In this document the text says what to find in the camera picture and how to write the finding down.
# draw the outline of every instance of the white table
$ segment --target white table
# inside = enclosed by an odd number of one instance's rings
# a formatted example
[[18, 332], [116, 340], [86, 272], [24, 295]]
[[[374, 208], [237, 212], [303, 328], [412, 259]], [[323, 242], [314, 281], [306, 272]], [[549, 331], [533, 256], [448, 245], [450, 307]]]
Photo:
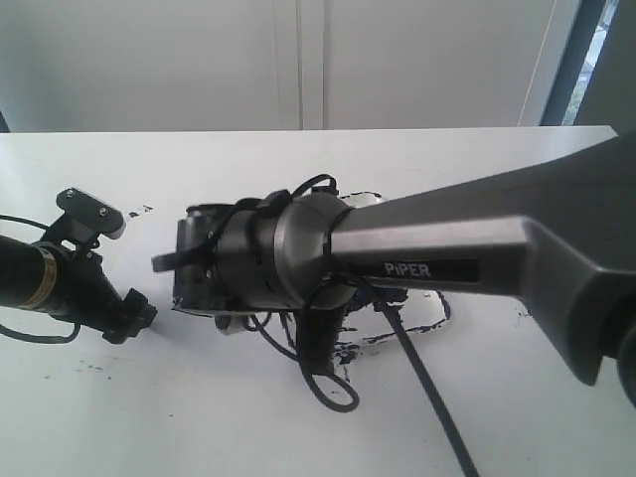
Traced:
[[[160, 308], [123, 346], [84, 330], [66, 346], [0, 339], [0, 474], [459, 476], [425, 395], [397, 346], [352, 363], [358, 410], [341, 415], [259, 337], [169, 311], [168, 274], [149, 258], [174, 244], [201, 202], [292, 188], [320, 172], [343, 193], [400, 197], [552, 160], [609, 138], [606, 127], [393, 131], [0, 135], [0, 210], [45, 223], [76, 186], [127, 212], [103, 239], [104, 269]], [[0, 223], [20, 239], [38, 234]], [[453, 320], [416, 345], [483, 476], [631, 476], [636, 412], [614, 364], [579, 383], [515, 300], [449, 295]], [[2, 309], [40, 333], [69, 325]]]

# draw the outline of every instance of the white tabletop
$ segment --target white tabletop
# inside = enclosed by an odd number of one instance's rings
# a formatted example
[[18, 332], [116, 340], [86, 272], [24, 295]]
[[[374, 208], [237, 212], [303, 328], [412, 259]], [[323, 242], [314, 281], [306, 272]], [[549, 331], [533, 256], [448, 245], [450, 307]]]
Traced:
[[[150, 256], [174, 246], [176, 220], [191, 204], [264, 196], [320, 172], [336, 176], [343, 193], [397, 198], [612, 135], [606, 127], [0, 135], [4, 214], [50, 223], [68, 186], [123, 212], [153, 208], [101, 250], [115, 286], [135, 286], [160, 309], [151, 329], [122, 346], [91, 330], [66, 346], [0, 338], [0, 473], [461, 475], [395, 343], [348, 365], [362, 403], [334, 413], [259, 337], [225, 337], [210, 319], [170, 311], [171, 277], [154, 275]], [[0, 234], [38, 237], [5, 223]], [[448, 325], [414, 341], [483, 476], [633, 475], [636, 412], [612, 362], [588, 388], [515, 300], [448, 299]], [[0, 320], [31, 332], [69, 329], [16, 310], [2, 309]]]

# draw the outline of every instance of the cylindrical joint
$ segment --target cylindrical joint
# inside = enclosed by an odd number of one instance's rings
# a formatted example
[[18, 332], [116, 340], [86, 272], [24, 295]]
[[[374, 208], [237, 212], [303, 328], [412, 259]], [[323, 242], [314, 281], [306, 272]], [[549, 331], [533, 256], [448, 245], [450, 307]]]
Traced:
[[44, 311], [58, 275], [50, 251], [0, 236], [0, 306]]

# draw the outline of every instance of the gold band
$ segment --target gold band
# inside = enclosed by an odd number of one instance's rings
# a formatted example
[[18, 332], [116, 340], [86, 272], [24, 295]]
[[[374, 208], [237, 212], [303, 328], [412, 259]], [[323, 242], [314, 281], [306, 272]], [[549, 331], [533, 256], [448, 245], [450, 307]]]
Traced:
[[38, 247], [38, 250], [44, 259], [42, 282], [33, 296], [19, 306], [19, 308], [22, 308], [23, 310], [34, 310], [38, 308], [47, 298], [49, 298], [49, 295], [53, 291], [53, 287], [56, 286], [56, 282], [58, 281], [58, 264], [56, 263], [55, 257], [45, 248]]

